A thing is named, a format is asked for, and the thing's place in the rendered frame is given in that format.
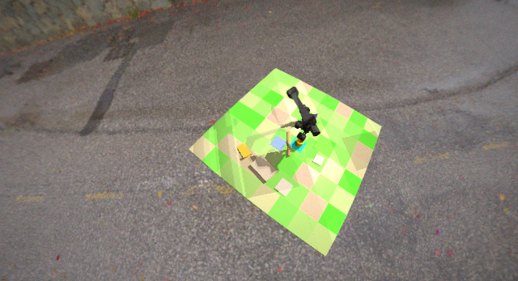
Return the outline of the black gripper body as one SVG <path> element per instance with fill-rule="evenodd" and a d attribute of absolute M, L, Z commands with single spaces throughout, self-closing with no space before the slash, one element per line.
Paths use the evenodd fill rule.
<path fill-rule="evenodd" d="M 296 138 L 300 139 L 301 141 L 304 141 L 307 136 L 306 136 L 306 133 L 309 133 L 310 132 L 310 129 L 307 128 L 305 125 L 303 125 L 303 133 L 299 132 L 297 135 L 296 135 Z M 305 133 L 306 132 L 306 133 Z"/>

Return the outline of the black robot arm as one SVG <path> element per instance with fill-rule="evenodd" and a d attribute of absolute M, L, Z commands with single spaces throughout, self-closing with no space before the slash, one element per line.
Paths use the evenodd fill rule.
<path fill-rule="evenodd" d="M 300 100 L 299 91 L 298 91 L 297 87 L 294 86 L 292 88 L 287 89 L 286 94 L 289 99 L 293 99 L 296 106 L 298 107 L 300 116 L 302 117 L 302 121 L 297 120 L 295 122 L 295 128 L 296 129 L 301 128 L 301 130 L 302 130 L 303 125 L 305 125 L 307 128 L 310 129 L 313 137 L 316 137 L 317 135 L 319 135 L 321 133 L 321 131 L 316 124 L 317 123 L 316 118 L 314 117 L 313 114 L 310 114 L 311 110 L 309 109 L 309 107 L 307 107 L 306 104 L 303 104 L 302 101 Z"/>

